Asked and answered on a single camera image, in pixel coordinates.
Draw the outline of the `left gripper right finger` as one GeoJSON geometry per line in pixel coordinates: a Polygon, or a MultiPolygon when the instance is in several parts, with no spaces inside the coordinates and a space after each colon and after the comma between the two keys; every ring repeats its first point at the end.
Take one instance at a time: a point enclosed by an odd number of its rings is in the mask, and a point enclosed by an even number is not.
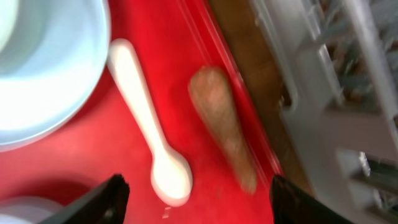
{"type": "Polygon", "coordinates": [[[275,224],[352,224],[281,175],[272,178],[270,202],[275,224]]]}

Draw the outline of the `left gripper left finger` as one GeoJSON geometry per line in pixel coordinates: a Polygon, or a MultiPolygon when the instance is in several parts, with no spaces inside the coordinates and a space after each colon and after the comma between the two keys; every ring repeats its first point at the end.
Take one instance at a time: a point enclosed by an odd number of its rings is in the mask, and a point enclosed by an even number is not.
{"type": "Polygon", "coordinates": [[[121,174],[115,174],[95,189],[40,224],[122,224],[130,188],[121,174]]]}

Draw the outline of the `small blue bowl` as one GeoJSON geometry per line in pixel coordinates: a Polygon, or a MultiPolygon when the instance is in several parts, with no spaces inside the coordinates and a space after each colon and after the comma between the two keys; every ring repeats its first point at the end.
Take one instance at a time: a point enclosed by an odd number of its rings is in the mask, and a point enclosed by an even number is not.
{"type": "Polygon", "coordinates": [[[46,198],[9,198],[1,201],[1,224],[40,223],[62,209],[61,204],[46,198]]]}

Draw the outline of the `carrot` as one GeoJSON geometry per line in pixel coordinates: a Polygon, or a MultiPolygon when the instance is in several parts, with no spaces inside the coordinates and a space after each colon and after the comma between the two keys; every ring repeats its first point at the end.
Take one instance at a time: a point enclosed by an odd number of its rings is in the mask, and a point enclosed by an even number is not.
{"type": "Polygon", "coordinates": [[[221,149],[238,184],[248,194],[257,189],[257,174],[222,69],[203,67],[189,81],[188,92],[198,115],[221,149]]]}

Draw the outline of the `light blue plate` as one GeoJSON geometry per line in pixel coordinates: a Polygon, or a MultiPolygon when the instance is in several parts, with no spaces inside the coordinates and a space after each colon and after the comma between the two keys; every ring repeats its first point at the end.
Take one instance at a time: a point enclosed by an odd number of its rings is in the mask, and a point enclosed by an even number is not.
{"type": "Polygon", "coordinates": [[[19,0],[1,51],[1,150],[66,123],[101,78],[111,35],[107,0],[19,0]]]}

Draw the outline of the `green bowl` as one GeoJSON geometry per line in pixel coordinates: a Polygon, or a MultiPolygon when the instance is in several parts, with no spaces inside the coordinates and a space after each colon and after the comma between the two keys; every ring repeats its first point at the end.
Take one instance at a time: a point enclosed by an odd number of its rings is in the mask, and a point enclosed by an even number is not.
{"type": "Polygon", "coordinates": [[[3,51],[16,25],[19,0],[1,0],[0,10],[0,48],[3,51]]]}

